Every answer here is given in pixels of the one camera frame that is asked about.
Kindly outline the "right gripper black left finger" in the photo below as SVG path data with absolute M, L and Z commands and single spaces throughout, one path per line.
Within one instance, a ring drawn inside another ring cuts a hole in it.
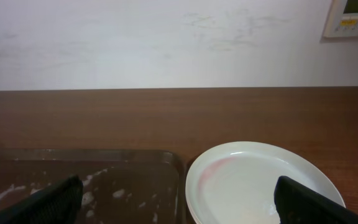
M 71 224 L 81 209 L 83 183 L 77 175 L 52 184 L 0 211 L 0 224 Z

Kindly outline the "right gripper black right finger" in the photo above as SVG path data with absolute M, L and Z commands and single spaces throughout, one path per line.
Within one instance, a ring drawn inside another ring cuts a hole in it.
M 358 224 L 358 214 L 284 175 L 274 203 L 281 224 Z

